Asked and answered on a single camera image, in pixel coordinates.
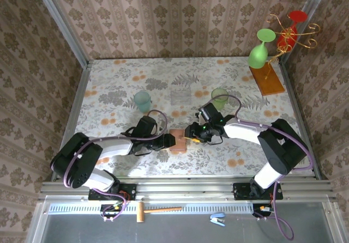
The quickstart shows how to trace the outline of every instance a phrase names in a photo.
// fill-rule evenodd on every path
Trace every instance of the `table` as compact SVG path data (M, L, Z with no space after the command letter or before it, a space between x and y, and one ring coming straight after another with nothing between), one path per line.
M277 63L273 68L285 86ZM299 133L288 93L263 97L250 73L247 57L95 60L75 132L104 137L135 126L143 116L133 102L133 95L139 90L149 92L152 108L167 115L168 129L183 129L197 120L197 109L217 87L240 98L243 103L240 118L264 124L282 118ZM230 99L222 114L234 114L236 109L237 102ZM151 116L158 122L161 120L157 113ZM99 161L98 167L117 177L240 177L255 175L266 162L259 145L224 139L223 144L216 146L191 142L184 154L162 150L142 157L115 156ZM308 159L304 159L298 167L308 164ZM313 175L313 172L294 172L294 175Z

